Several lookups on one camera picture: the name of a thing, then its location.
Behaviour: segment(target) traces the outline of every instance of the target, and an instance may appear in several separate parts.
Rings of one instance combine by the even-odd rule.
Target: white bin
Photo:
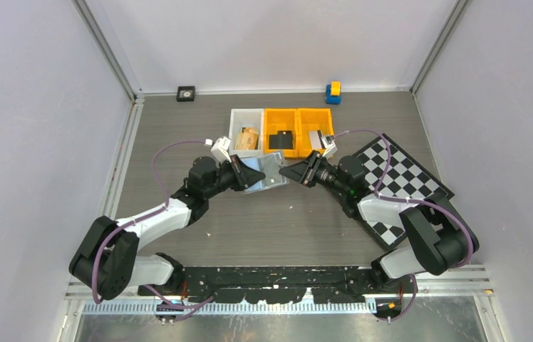
[[[241,133],[244,127],[256,127],[258,132],[258,149],[257,150],[235,150],[237,135]],[[240,158],[258,157],[263,155],[262,135],[264,130],[264,109],[231,109],[231,121],[229,123],[229,147],[230,155],[238,155]]]

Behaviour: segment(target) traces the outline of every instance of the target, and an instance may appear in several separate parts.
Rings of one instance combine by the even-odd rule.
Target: plastic container
[[[269,136],[276,135],[279,131],[292,132],[292,149],[269,149]],[[298,110],[296,108],[265,108],[264,109],[264,153],[284,151],[285,158],[297,158],[298,148],[302,140],[300,133]]]
[[[255,127],[258,132],[258,148],[256,150],[235,150],[237,136],[244,127]],[[258,157],[262,155],[262,141],[264,137],[264,109],[231,109],[231,120],[229,122],[229,146],[230,155],[238,155],[240,158]]]
[[[309,139],[309,131],[320,130],[322,135],[333,135],[333,125],[331,124],[331,110],[329,108],[299,108],[298,117],[300,122],[300,134],[298,157],[306,158],[313,147]]]
[[[287,177],[279,174],[279,169],[283,166],[283,159],[283,151],[269,153],[268,155],[262,155],[260,157],[243,158],[242,162],[244,162],[245,165],[256,171],[263,172],[266,175],[263,180],[245,189],[244,192],[249,194],[256,191],[271,189],[273,187],[281,187],[282,185],[287,184]]]

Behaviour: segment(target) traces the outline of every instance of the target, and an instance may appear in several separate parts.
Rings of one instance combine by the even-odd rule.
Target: yellow bin
[[[301,137],[298,157],[306,158],[313,152],[309,139],[310,130],[320,130],[322,135],[333,135],[331,110],[329,108],[299,108],[298,116],[300,118],[299,135]],[[320,148],[318,151],[323,153],[325,149]]]
[[[264,109],[264,130],[263,130],[263,150],[264,153],[271,153],[281,150],[280,148],[269,149],[270,135],[276,135],[279,131],[290,131],[292,133],[292,146],[290,150],[283,150],[285,158],[297,158],[298,149],[302,141],[300,132],[300,122],[298,110],[296,108],[265,108]]]

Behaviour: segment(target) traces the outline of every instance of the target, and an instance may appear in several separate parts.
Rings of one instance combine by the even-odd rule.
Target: gray wood grain tabletop
[[[331,108],[336,132],[370,128],[388,134],[437,174],[418,110],[406,92],[343,93],[328,106],[322,93],[201,95],[192,103],[174,96],[149,96],[140,119],[117,217],[128,217],[164,202],[150,161],[179,140],[218,138],[229,132],[232,108]],[[352,154],[374,136],[340,137],[332,162]],[[196,157],[210,155],[201,144],[164,152],[157,170],[174,192]],[[361,226],[347,218],[325,189],[288,184],[253,194],[227,191],[209,201],[195,224],[147,245],[141,254],[164,252],[188,266],[368,265],[383,253]]]

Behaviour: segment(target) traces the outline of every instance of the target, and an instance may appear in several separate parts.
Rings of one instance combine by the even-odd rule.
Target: checkerboard
[[[442,193],[448,199],[453,192],[428,172],[420,163],[415,161],[399,145],[384,135],[390,143],[390,168],[384,177],[380,193],[385,196],[412,197],[422,199],[433,193]],[[380,179],[386,166],[386,145],[380,138],[376,138],[354,154],[367,170],[365,179],[373,191],[374,185]],[[395,249],[407,236],[401,227],[390,226],[380,222],[362,222],[363,228],[370,233],[387,251]]]

